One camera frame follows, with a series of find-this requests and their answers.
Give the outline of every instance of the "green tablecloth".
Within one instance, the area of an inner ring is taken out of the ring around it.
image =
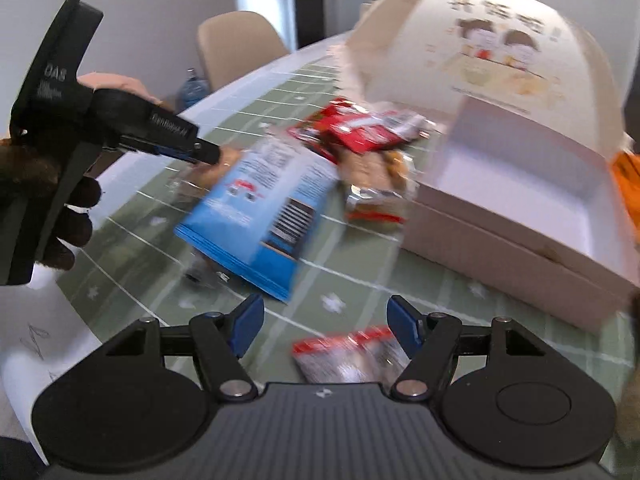
[[[267,126],[292,123],[331,100],[334,73],[322,60],[306,65],[204,137],[218,144],[250,146]],[[419,165],[428,149],[428,141],[421,139],[407,152]],[[167,186],[184,166],[174,162],[142,187],[95,232],[73,270],[58,279],[60,289],[101,341],[149,313],[168,325],[185,324],[202,312],[228,312],[247,294],[257,292],[235,277],[210,287],[195,286],[184,277],[191,250],[175,237],[173,228],[191,206],[176,202]],[[386,300],[391,294],[402,294],[424,312],[448,312],[467,324],[489,324],[494,316],[513,317],[618,400],[634,360],[628,317],[618,315],[600,336],[590,335],[400,250],[401,230],[377,232],[365,224],[347,225],[342,204],[336,189],[303,254],[291,300],[285,304],[265,298],[264,326],[242,359],[255,381],[300,381],[290,358],[293,341],[384,324]],[[327,310],[326,298],[344,307],[340,312]],[[483,363],[484,358],[462,358],[457,376]],[[197,380],[187,358],[170,359],[167,366]],[[640,447],[624,449],[613,441],[603,464],[631,480],[639,459]]]

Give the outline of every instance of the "water bottle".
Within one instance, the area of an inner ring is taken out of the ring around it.
[[[180,87],[178,95],[182,101],[182,109],[186,110],[209,95],[209,85],[198,77],[196,69],[190,68],[187,70],[187,81]]]

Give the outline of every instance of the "dining table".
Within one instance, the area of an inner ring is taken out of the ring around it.
[[[181,115],[210,142],[249,148],[273,127],[295,124],[339,94],[338,67],[328,49],[345,38],[328,38],[277,59]],[[433,140],[420,138],[404,148],[418,170],[428,164]],[[186,276],[193,248],[174,234],[197,203],[176,193],[188,167],[166,156],[126,153],[98,178],[103,196],[90,210],[94,234],[77,251],[73,269],[36,267],[30,284],[0,292],[0,378],[36,446],[30,413],[37,395],[101,343],[142,317],[153,316],[162,326],[182,325],[204,312],[230,312],[252,293],[264,297],[264,324],[241,363],[259,387],[303,381],[292,359],[294,342],[385,324],[386,302],[400,294],[424,313],[445,312],[465,324],[511,317],[602,384],[614,400],[620,398],[634,368],[628,314],[618,313],[597,334],[571,326],[402,249],[400,225],[349,222],[340,187],[329,194],[303,250],[289,301],[230,273],[194,283]],[[460,358],[454,379],[485,361]],[[190,358],[167,358],[166,366],[198,381]],[[602,458],[605,468],[628,480],[640,478],[639,463],[640,447],[625,447],[616,437]]]

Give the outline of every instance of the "chair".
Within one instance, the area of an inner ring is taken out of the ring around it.
[[[248,10],[203,22],[198,49],[212,91],[289,53],[271,23]]]

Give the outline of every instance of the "cookie packet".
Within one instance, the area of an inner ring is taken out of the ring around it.
[[[382,383],[386,391],[409,364],[388,326],[293,343],[292,356],[309,383]]]
[[[358,154],[341,148],[338,158],[347,220],[404,223],[417,189],[409,155],[400,150]]]

